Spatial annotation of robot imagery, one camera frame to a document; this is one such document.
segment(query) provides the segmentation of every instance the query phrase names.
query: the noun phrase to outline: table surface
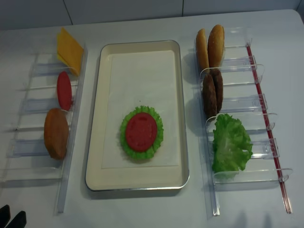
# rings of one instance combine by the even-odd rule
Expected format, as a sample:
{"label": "table surface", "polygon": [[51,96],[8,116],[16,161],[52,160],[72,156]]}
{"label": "table surface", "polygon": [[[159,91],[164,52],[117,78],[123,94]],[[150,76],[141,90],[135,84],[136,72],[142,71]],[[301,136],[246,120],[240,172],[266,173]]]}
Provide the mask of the table surface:
{"label": "table surface", "polygon": [[[293,207],[286,214],[279,187],[264,190],[239,190],[219,193],[219,217],[210,217],[205,203],[198,137],[189,126],[200,121],[195,115],[193,99],[195,59],[189,55],[197,31],[211,29],[215,24],[226,28],[252,27],[252,52],[257,63],[266,66],[262,91],[265,93],[268,112],[278,113],[273,130],[280,150],[282,167],[293,168],[286,182]],[[58,27],[24,29],[0,32],[0,74],[4,80],[5,64],[18,66],[22,38],[36,35],[54,35]],[[65,213],[56,214],[58,183],[45,186],[11,186],[4,188],[1,205],[9,204],[12,215],[20,210],[27,213],[27,227],[189,227],[189,228],[301,228],[304,226],[304,153],[300,144],[304,122],[301,70],[304,53],[304,26],[293,10],[246,12],[183,18],[153,19],[67,26],[66,29],[89,51],[85,84],[76,132],[75,147],[67,189]],[[181,64],[186,107],[187,141],[190,180],[174,196],[154,194],[144,197],[140,193],[129,197],[112,193],[93,194],[85,186],[86,137],[92,107],[93,84],[98,70],[98,57],[103,46],[109,43],[176,40],[180,45]]]}

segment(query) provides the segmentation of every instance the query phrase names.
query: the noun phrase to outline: white tray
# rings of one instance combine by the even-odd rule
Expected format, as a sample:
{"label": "white tray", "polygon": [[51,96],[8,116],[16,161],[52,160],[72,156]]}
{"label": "white tray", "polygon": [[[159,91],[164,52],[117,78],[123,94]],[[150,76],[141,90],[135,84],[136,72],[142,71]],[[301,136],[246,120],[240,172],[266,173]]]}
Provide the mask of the white tray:
{"label": "white tray", "polygon": [[[187,183],[180,60],[180,47],[171,40],[102,49],[85,176],[89,189],[180,189]],[[164,141],[152,159],[134,161],[120,146],[119,128],[141,105],[160,114]]]}

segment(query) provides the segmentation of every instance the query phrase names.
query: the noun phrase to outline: cheese slice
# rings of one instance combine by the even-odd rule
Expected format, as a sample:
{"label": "cheese slice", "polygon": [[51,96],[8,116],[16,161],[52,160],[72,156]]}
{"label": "cheese slice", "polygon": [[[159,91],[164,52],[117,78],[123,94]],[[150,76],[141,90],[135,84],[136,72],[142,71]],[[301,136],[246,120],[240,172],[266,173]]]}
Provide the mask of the cheese slice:
{"label": "cheese slice", "polygon": [[76,76],[80,74],[83,51],[79,43],[61,28],[61,33],[57,37],[57,58],[71,67],[71,72]]}

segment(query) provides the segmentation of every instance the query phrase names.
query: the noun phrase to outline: red rod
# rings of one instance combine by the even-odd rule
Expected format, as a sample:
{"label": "red rod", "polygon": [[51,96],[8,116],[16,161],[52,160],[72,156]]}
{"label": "red rod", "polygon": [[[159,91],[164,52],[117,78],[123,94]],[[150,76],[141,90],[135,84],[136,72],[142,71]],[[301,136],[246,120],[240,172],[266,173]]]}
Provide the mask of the red rod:
{"label": "red rod", "polygon": [[[252,52],[251,52],[251,48],[250,48],[250,45],[247,44],[246,45],[246,48],[247,48],[247,53],[249,56],[252,56]],[[253,61],[253,58],[250,59],[250,64],[254,65],[255,62]],[[257,89],[257,93],[259,95],[262,94],[262,90],[261,90],[261,86],[260,86],[260,83],[258,81],[258,77],[257,77],[257,71],[256,71],[256,68],[255,67],[252,67],[252,72],[253,72],[253,77],[255,79],[255,82],[256,82],[256,89]],[[265,109],[263,109],[263,114],[267,114],[267,111]],[[269,122],[269,119],[268,119],[268,115],[264,115],[264,120],[265,120],[265,124],[266,124],[266,127],[269,126],[270,122]],[[267,128],[267,133],[268,133],[268,138],[269,139],[273,139],[273,135],[272,135],[272,131],[271,129],[268,129]],[[274,161],[275,161],[275,167],[277,169],[281,169],[281,165],[280,165],[280,161],[279,161],[279,158],[277,157],[277,151],[276,151],[276,147],[275,146],[272,146],[271,147],[271,150],[272,150],[272,153],[274,155]],[[282,179],[283,177],[283,174],[282,174],[282,171],[281,170],[277,170],[277,175],[279,177],[279,180]],[[292,208],[291,208],[291,205],[290,205],[290,201],[289,201],[289,197],[287,195],[287,190],[286,190],[286,187],[285,187],[285,183],[280,181],[280,187],[281,187],[281,192],[282,192],[282,197],[283,197],[283,202],[284,202],[284,205],[285,205],[285,209],[286,209],[286,212],[288,214],[291,214],[292,213]]]}

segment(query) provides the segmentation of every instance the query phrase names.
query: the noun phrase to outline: red tomato slice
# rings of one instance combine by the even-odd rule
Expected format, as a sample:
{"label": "red tomato slice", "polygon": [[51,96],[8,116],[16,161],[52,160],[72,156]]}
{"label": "red tomato slice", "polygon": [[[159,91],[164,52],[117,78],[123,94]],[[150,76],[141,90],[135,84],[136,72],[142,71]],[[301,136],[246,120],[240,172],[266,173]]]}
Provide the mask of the red tomato slice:
{"label": "red tomato slice", "polygon": [[72,87],[65,71],[61,72],[57,79],[57,97],[60,107],[66,111],[70,110],[72,105]]}
{"label": "red tomato slice", "polygon": [[148,113],[138,113],[127,124],[125,137],[128,145],[137,152],[149,149],[157,134],[157,125]]}

